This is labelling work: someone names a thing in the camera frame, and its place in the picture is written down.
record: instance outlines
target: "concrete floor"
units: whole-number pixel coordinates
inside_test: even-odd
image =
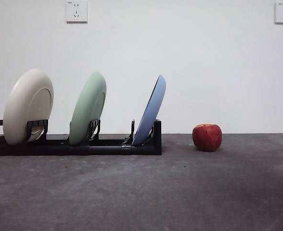
[[[162,156],[0,156],[0,231],[283,231],[283,134],[214,153],[163,135]]]

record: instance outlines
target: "white wall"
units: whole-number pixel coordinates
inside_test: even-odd
[[[54,85],[50,133],[68,133],[88,76],[107,81],[103,133],[138,123],[159,74],[165,133],[214,123],[224,133],[283,132],[283,26],[273,0],[90,0],[67,24],[65,0],[0,0],[0,118],[16,80],[45,71]]]

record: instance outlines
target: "mint green plate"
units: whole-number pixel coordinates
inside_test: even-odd
[[[105,79],[95,72],[87,80],[73,112],[69,135],[71,145],[78,145],[88,137],[89,122],[100,119],[105,98]]]

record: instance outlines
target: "blue plate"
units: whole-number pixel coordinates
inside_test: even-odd
[[[142,115],[141,122],[138,126],[132,145],[142,144],[147,139],[156,116],[160,110],[165,90],[166,81],[164,77],[160,75],[156,81],[151,97]]]

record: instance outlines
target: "red apple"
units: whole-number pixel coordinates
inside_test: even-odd
[[[204,152],[215,151],[222,143],[222,131],[215,124],[197,125],[193,129],[192,137],[195,146]]]

